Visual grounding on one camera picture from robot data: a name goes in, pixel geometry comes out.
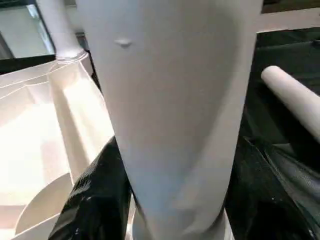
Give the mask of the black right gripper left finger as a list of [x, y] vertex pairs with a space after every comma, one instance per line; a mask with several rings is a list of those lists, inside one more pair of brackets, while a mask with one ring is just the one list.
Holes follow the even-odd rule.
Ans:
[[123, 240], [131, 187], [113, 136], [78, 178], [50, 240]]

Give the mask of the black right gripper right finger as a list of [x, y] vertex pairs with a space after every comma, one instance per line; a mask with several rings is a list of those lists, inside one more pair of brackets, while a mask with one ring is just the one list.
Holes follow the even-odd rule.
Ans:
[[287, 145], [240, 136], [225, 207], [237, 240], [317, 240], [320, 175]]

